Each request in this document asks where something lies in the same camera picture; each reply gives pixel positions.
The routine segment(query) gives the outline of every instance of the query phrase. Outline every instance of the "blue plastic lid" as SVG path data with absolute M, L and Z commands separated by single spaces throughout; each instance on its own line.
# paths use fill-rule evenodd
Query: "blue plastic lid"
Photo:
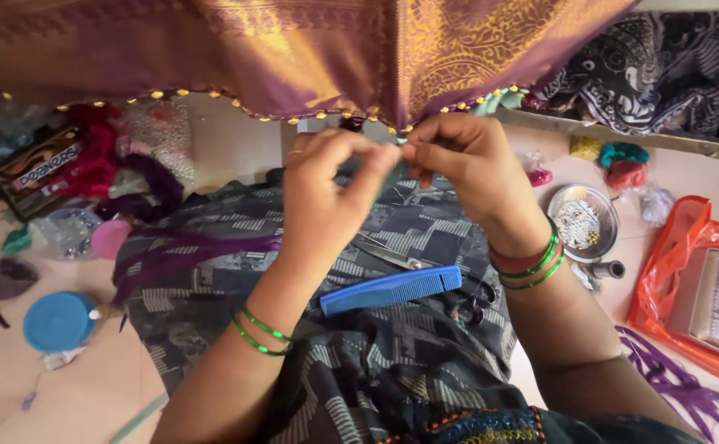
M 94 321 L 88 318 L 94 307 L 89 298 L 73 291 L 44 296 L 25 314 L 25 340 L 45 353 L 78 348 L 94 329 Z

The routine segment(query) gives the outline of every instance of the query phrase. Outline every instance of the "pink plastic lid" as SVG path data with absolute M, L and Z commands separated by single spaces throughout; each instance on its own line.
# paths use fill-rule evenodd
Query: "pink plastic lid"
M 126 220 L 108 220 L 99 224 L 91 235 L 91 250 L 96 257 L 115 261 L 121 244 L 129 236 L 132 226 Z

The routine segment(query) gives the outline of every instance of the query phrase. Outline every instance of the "hand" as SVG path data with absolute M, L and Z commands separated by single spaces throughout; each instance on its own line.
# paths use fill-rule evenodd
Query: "hand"
M 364 155 L 364 163 L 343 188 L 333 178 L 353 154 Z M 327 128 L 298 136 L 288 155 L 280 255 L 326 274 L 365 222 L 401 150 L 361 134 Z
M 409 133 L 402 152 L 420 188 L 431 185 L 434 171 L 450 180 L 498 253 L 528 257 L 545 249 L 551 227 L 498 120 L 439 114 Z

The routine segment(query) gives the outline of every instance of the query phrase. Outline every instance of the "scissors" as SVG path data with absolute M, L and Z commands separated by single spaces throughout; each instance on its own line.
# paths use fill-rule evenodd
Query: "scissors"
M 364 251 L 371 256 L 382 259 L 383 261 L 392 264 L 399 269 L 408 271 L 426 267 L 433 267 L 433 265 L 429 264 L 428 262 L 421 261 L 420 259 L 416 259 L 414 257 L 408 257 L 407 255 L 397 253 L 396 251 L 392 251 L 390 248 L 386 247 L 384 244 L 380 243 L 372 237 L 366 236 L 362 233 L 358 234 L 365 239 L 372 241 L 373 243 L 369 243 L 364 240 L 359 240 L 355 238 L 351 242 L 351 245 L 357 247 L 358 249 Z M 477 287 L 480 287 L 482 285 L 484 288 L 486 288 L 488 300 L 473 296 L 472 293 L 474 293 L 474 290 L 472 291 L 472 293 L 467 293 L 460 288 L 453 290 L 454 293 L 468 298 L 464 302 L 470 302 L 469 311 L 472 312 L 472 319 L 470 319 L 469 324 L 480 324 L 484 318 L 483 308 L 491 307 L 491 303 L 494 301 L 494 299 L 496 299 L 496 292 L 493 290 L 493 287 L 491 287 L 491 285 L 483 279 L 479 279 L 468 273 L 461 273 L 461 277 L 464 281 L 470 280 L 472 282 L 475 282 L 477 284 Z

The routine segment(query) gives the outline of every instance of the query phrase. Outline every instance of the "blue comb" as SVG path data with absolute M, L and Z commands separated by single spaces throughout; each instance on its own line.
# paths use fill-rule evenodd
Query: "blue comb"
M 321 297 L 325 316 L 354 308 L 386 307 L 461 287 L 458 266 L 429 267 L 366 280 Z

